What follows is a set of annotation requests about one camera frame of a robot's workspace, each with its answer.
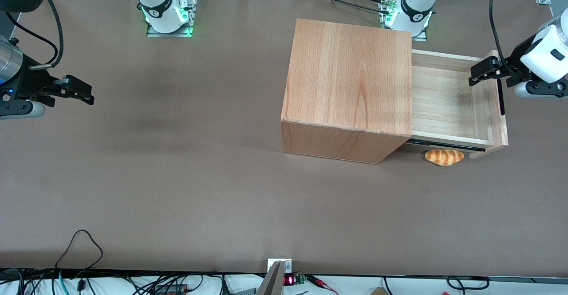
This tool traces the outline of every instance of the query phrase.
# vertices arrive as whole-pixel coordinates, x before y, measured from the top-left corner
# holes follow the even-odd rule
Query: wooden drawer
[[[471,158],[509,145],[497,82],[474,87],[467,82],[471,66],[481,60],[412,50],[412,136],[407,143],[457,148],[471,152]]]

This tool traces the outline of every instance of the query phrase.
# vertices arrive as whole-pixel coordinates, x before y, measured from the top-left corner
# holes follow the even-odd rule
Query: wood grain
[[[298,19],[282,105],[290,153],[378,163],[412,133],[410,34]]]
[[[483,58],[412,50],[412,138],[485,148],[507,143],[494,80],[469,87],[470,67]]]
[[[298,19],[282,119],[410,136],[410,34]]]
[[[495,50],[489,52],[485,57],[488,56],[496,56],[499,58],[499,54]],[[476,159],[508,146],[509,134],[507,134],[507,121],[505,120],[505,115],[501,115],[497,82],[494,79],[485,80],[472,87],[472,89],[474,93],[477,94],[476,97],[472,96],[471,98],[473,107],[476,110],[480,107],[484,108],[485,117],[483,123],[490,123],[489,126],[484,129],[488,130],[488,137],[492,143],[491,147],[485,149],[485,152],[470,153],[469,157],[471,159]],[[483,98],[479,97],[480,91],[483,91]]]
[[[377,164],[408,138],[282,122],[284,152]]]

